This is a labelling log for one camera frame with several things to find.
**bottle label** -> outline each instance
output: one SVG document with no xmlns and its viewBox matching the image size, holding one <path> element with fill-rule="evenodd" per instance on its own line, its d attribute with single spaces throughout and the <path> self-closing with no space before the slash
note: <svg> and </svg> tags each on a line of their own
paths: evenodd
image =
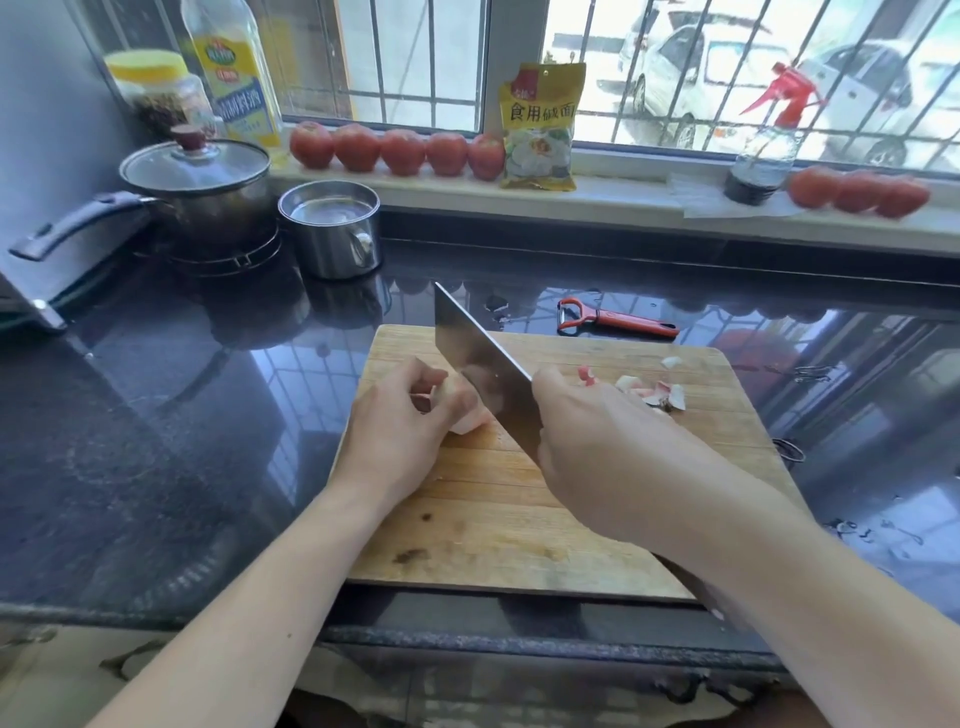
<svg viewBox="0 0 960 728">
<path fill-rule="evenodd" d="M 265 147 L 280 146 L 264 97 L 252 46 L 220 36 L 194 38 L 197 56 L 213 92 L 213 105 L 234 139 L 255 139 Z"/>
</svg>

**hand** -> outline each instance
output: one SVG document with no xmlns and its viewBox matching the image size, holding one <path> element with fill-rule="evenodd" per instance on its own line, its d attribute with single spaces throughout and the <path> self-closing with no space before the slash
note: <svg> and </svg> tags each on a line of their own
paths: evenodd
<svg viewBox="0 0 960 728">
<path fill-rule="evenodd" d="M 410 358 L 358 397 L 327 488 L 351 489 L 381 518 L 416 491 L 447 431 L 477 404 L 476 394 L 464 391 L 421 413 L 423 395 L 446 376 Z"/>
<path fill-rule="evenodd" d="M 757 489 L 776 493 L 640 398 L 609 384 L 574 386 L 553 367 L 534 376 L 550 491 L 601 536 L 638 544 L 682 566 L 691 549 Z"/>
</svg>

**white tissue paper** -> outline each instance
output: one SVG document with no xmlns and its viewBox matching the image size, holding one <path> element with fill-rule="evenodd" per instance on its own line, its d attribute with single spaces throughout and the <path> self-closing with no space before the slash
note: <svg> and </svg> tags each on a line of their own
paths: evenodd
<svg viewBox="0 0 960 728">
<path fill-rule="evenodd" d="M 667 185 L 684 209 L 684 217 L 790 217 L 805 210 L 778 190 L 763 205 L 741 205 L 726 197 L 723 183 L 703 182 L 686 175 L 670 175 Z"/>
</svg>

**windowsill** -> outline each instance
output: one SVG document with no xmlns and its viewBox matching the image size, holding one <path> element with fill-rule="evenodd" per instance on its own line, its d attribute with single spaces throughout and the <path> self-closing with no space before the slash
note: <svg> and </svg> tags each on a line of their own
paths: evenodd
<svg viewBox="0 0 960 728">
<path fill-rule="evenodd" d="M 390 207 L 960 255 L 960 208 L 932 203 L 899 221 L 835 210 L 810 210 L 791 217 L 684 219 L 680 204 L 663 182 L 579 175 L 573 192 L 502 189 L 497 182 L 474 179 L 469 170 L 463 177 L 441 178 L 424 166 L 416 177 L 395 177 L 381 160 L 370 174 L 354 174 L 334 160 L 329 169 L 310 171 L 286 154 L 275 158 L 271 177 L 277 192 L 309 180 L 355 180 L 376 190 L 382 204 Z"/>
</svg>

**tomato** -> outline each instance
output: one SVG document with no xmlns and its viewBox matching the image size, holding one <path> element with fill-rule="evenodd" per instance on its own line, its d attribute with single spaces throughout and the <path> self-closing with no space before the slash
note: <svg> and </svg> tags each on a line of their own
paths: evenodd
<svg viewBox="0 0 960 728">
<path fill-rule="evenodd" d="M 833 202 L 840 192 L 841 179 L 829 167 L 807 167 L 790 178 L 786 190 L 800 207 L 817 209 Z"/>
<path fill-rule="evenodd" d="M 360 124 L 333 133 L 333 149 L 350 172 L 371 172 L 380 157 L 380 137 Z"/>
<path fill-rule="evenodd" d="M 930 190 L 912 177 L 896 177 L 890 180 L 886 193 L 876 206 L 876 214 L 899 219 L 916 212 L 930 202 Z"/>
<path fill-rule="evenodd" d="M 482 133 L 474 137 L 467 147 L 467 161 L 473 176 L 478 180 L 485 182 L 495 180 L 503 171 L 505 158 L 503 139 L 491 133 Z"/>
<path fill-rule="evenodd" d="M 323 124 L 301 121 L 290 134 L 290 154 L 307 169 L 326 169 L 333 159 L 333 136 Z"/>
<path fill-rule="evenodd" d="M 416 175 L 426 155 L 426 144 L 409 129 L 390 129 L 380 142 L 380 154 L 390 171 L 400 177 Z"/>
<path fill-rule="evenodd" d="M 844 212 L 866 212 L 876 207 L 887 189 L 887 180 L 876 172 L 859 170 L 844 175 L 833 206 Z"/>
<path fill-rule="evenodd" d="M 438 175 L 456 177 L 467 164 L 467 140 L 456 132 L 431 134 L 426 141 L 426 160 Z"/>
</svg>

